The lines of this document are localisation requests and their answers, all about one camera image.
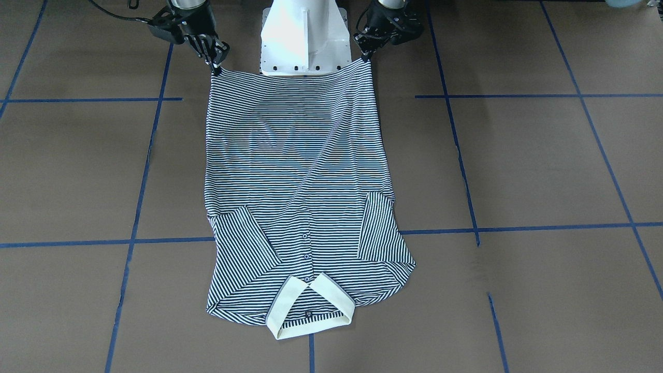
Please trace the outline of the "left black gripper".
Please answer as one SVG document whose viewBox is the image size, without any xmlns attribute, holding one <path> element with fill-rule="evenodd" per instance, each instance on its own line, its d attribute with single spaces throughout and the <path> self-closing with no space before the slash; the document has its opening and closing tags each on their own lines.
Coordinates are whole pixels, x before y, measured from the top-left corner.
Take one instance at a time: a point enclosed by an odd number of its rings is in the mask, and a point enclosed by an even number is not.
<svg viewBox="0 0 663 373">
<path fill-rule="evenodd" d="M 423 33 L 423 24 L 410 3 L 369 3 L 365 15 L 363 31 L 353 35 L 364 62 L 388 42 L 399 45 Z"/>
</svg>

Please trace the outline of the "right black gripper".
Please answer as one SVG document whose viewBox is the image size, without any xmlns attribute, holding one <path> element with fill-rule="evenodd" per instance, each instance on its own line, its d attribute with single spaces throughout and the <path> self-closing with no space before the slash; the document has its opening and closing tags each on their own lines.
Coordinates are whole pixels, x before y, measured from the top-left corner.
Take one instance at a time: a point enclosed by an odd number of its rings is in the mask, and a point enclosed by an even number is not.
<svg viewBox="0 0 663 373">
<path fill-rule="evenodd" d="M 220 75 L 230 45 L 218 40 L 211 5 L 179 5 L 179 21 L 182 31 L 179 44 L 189 42 L 195 50 L 202 50 L 212 75 Z"/>
</svg>

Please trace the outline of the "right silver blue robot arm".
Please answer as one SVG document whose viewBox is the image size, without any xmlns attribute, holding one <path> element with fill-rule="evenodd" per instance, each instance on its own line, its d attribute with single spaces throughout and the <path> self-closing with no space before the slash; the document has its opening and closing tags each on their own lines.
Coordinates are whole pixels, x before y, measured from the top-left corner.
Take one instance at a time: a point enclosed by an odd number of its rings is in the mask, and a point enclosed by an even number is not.
<svg viewBox="0 0 663 373">
<path fill-rule="evenodd" d="M 211 3 L 209 1 L 169 1 L 168 5 L 184 42 L 206 62 L 212 75 L 220 75 L 222 62 L 229 54 L 230 47 L 218 36 Z"/>
</svg>

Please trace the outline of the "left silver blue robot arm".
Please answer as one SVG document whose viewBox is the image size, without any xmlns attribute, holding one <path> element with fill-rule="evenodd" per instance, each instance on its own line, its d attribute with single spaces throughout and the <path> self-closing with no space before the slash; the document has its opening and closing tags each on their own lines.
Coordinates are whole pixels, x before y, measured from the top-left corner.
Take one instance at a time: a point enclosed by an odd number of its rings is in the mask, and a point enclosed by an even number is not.
<svg viewBox="0 0 663 373">
<path fill-rule="evenodd" d="M 424 26 L 409 1 L 371 1 L 357 19 L 353 40 L 369 61 L 386 44 L 400 45 L 416 40 Z"/>
</svg>

